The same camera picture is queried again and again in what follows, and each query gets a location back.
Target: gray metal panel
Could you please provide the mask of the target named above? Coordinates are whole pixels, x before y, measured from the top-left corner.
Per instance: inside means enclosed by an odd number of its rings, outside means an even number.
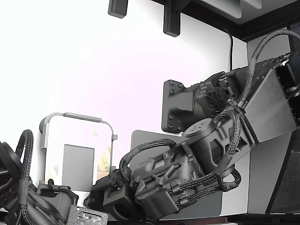
[[[279,83],[276,72],[271,69],[253,95],[249,95],[245,116],[258,142],[290,133],[297,129],[294,115]]]
[[[181,142],[181,137],[173,135],[158,134],[153,132],[136,130],[132,133],[131,137],[131,149],[139,144],[167,138]],[[158,147],[150,150],[142,151],[136,155],[130,162],[130,168],[136,168],[141,162],[149,157],[157,156],[168,150],[168,147]],[[173,219],[196,219],[196,218],[210,218],[218,217],[221,214],[222,209],[222,193],[216,192],[212,195],[205,196],[201,200],[197,201],[194,205],[189,206],[181,210],[178,214],[171,214],[161,220],[173,220]]]
[[[248,213],[266,212],[291,136],[288,133],[259,143],[251,150]]]

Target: gray plastic part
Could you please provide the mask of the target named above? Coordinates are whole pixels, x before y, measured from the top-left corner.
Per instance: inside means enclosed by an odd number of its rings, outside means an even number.
[[[52,113],[49,116],[43,118],[42,121],[40,122],[40,125],[39,125],[39,130],[42,133],[42,140],[41,140],[41,148],[42,149],[45,149],[45,150],[47,149],[50,120],[54,116],[64,116],[64,117],[69,117],[69,118],[78,119],[78,120],[86,120],[86,121],[91,121],[91,122],[96,122],[96,123],[104,123],[104,124],[108,125],[110,127],[110,129],[112,130],[110,165],[112,164],[112,160],[113,160],[113,141],[118,139],[118,135],[113,133],[113,128],[108,122],[103,121],[101,118],[97,118],[97,117],[80,115],[80,114],[75,114],[75,113],[71,113],[71,112],[66,112],[66,113],[55,112],[55,113]]]

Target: dark gray panel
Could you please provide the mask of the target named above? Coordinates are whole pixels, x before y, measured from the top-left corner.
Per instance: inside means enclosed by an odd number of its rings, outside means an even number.
[[[94,149],[66,145],[62,168],[62,185],[73,191],[90,191],[93,184]]]
[[[259,143],[250,152],[248,213],[264,214],[271,199],[292,133]]]
[[[300,130],[294,132],[271,213],[300,213]]]
[[[249,94],[245,116],[258,142],[264,142],[297,129],[275,70],[271,69],[254,94]]]
[[[131,149],[133,149],[137,145],[163,138],[171,139],[176,143],[180,143],[181,141],[181,137],[178,136],[136,130],[132,133]],[[142,151],[132,159],[132,161],[130,162],[130,168],[134,169],[147,158],[157,156],[165,152],[166,150],[168,150],[168,147],[157,147],[150,150]],[[221,214],[221,209],[222,193],[216,192],[212,195],[208,195],[201,198],[194,205],[181,210],[180,213],[171,214],[167,217],[162,218],[162,220],[217,217]]]

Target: black cable bundle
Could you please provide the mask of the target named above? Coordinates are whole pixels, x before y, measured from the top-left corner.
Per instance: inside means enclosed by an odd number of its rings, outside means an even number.
[[[30,185],[29,173],[30,173],[30,166],[31,166],[31,159],[32,159],[32,151],[33,151],[33,133],[31,130],[23,131],[17,148],[18,149],[24,148],[25,154],[24,154],[23,169],[20,177],[19,193],[18,193],[20,213],[16,225],[19,225],[21,218],[23,218],[27,224],[34,225],[28,213],[28,192],[29,192],[29,185]]]

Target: metal bracket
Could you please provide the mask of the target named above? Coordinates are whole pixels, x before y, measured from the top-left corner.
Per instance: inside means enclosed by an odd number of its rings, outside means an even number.
[[[127,14],[128,0],[109,0],[108,14],[124,18]]]
[[[191,0],[165,0],[164,33],[172,37],[180,34],[180,13]]]

